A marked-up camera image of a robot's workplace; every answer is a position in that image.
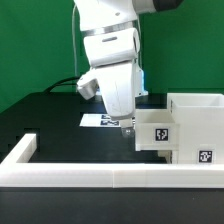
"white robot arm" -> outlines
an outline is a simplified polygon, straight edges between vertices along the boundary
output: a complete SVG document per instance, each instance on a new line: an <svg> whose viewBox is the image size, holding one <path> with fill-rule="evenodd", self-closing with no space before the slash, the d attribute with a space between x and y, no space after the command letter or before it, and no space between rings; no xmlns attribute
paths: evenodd
<svg viewBox="0 0 224 224"><path fill-rule="evenodd" d="M107 113L112 120L119 120L124 133L130 135L135 114L135 80L142 75L138 65L140 40L134 28L137 14L177 8L183 0L74 1L91 67L80 78L78 91L90 99L99 86Z"/></svg>

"white border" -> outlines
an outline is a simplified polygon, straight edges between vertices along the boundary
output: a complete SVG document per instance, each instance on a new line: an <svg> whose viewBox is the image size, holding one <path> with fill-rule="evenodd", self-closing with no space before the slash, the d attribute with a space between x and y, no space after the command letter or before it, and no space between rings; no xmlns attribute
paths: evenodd
<svg viewBox="0 0 224 224"><path fill-rule="evenodd" d="M35 150L26 134L0 165L0 187L224 188L224 165L27 163Z"/></svg>

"green backdrop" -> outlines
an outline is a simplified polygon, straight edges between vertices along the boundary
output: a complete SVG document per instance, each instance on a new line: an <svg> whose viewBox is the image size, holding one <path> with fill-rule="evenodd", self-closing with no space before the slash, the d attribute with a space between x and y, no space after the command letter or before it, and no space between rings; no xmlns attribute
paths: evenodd
<svg viewBox="0 0 224 224"><path fill-rule="evenodd" d="M74 75L72 8L72 0L0 0L0 112ZM223 0L185 0L178 10L141 15L150 92L224 92L223 10ZM78 19L80 74L88 63Z"/></svg>

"black tabletop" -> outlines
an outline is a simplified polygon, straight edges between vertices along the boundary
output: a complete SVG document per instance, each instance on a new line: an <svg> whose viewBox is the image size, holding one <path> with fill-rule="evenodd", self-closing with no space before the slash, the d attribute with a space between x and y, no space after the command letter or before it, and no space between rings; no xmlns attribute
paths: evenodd
<svg viewBox="0 0 224 224"><path fill-rule="evenodd" d="M164 95L138 101L139 108L166 107ZM79 127L84 113L105 109L76 94L28 95L0 114L0 159L25 133L37 133L30 162L165 163L156 151L135 152L119 128ZM223 206L221 189L0 188L0 224L221 224Z"/></svg>

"black cable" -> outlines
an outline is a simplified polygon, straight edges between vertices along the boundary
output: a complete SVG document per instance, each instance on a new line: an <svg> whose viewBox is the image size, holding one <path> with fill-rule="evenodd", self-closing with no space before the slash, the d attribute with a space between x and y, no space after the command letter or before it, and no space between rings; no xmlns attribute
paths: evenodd
<svg viewBox="0 0 224 224"><path fill-rule="evenodd" d="M45 89L43 92L44 93L50 93L52 89L54 89L55 87L58 86L67 86L67 85L75 85L75 83L67 83L64 84L65 82L69 82L69 81L76 81L78 80L80 77L71 77L71 78L67 78L67 79L62 79L56 83L54 83L53 85L49 86L47 89Z"/></svg>

